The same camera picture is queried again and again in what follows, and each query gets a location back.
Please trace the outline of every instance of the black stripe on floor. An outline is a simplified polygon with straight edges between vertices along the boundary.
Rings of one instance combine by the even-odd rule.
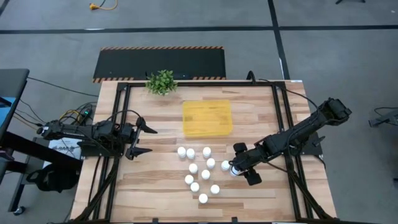
[[[268,6],[269,6],[269,11],[271,13],[272,26],[274,27],[274,35],[275,35],[276,46],[278,49],[280,66],[282,69],[282,76],[283,76],[284,80],[290,80],[289,69],[287,68],[287,61],[286,61],[286,56],[285,56],[284,45],[282,43],[282,37],[280,36],[278,20],[276,17],[274,1],[268,0]]]
[[[398,25],[368,26],[281,26],[279,30],[383,30],[398,29]]]
[[[217,26],[217,27],[153,27],[112,29],[43,29],[0,30],[0,34],[108,34],[136,32],[203,32],[203,31],[259,31],[273,30],[271,26]]]
[[[2,14],[2,12],[4,12],[4,10],[7,7],[7,4],[9,3],[10,0],[4,0],[4,2],[2,2],[1,6],[0,6],[0,16]]]

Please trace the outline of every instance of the white label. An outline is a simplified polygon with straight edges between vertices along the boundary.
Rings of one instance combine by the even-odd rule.
[[[49,148],[61,152],[65,155],[73,157],[75,159],[80,159],[81,149],[77,144],[80,139],[72,138],[61,138],[58,140],[51,140]],[[50,165],[50,162],[44,161],[43,168]]]

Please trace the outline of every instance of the chair wheel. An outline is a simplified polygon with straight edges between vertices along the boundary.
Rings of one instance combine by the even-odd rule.
[[[25,207],[20,206],[20,207],[17,208],[17,210],[16,210],[15,212],[13,212],[13,214],[14,214],[15,216],[17,216],[17,215],[22,215],[22,213],[24,213],[25,210],[26,210]]]

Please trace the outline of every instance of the black bag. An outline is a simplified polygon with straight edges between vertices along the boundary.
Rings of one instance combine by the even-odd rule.
[[[26,177],[29,183],[35,183],[42,191],[57,191],[71,189],[79,181],[76,170],[65,169],[50,164],[41,170],[34,171]]]

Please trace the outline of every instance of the black mat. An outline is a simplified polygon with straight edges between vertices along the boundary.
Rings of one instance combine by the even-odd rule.
[[[146,80],[172,70],[176,80],[225,79],[222,47],[105,47],[99,53],[93,82]]]

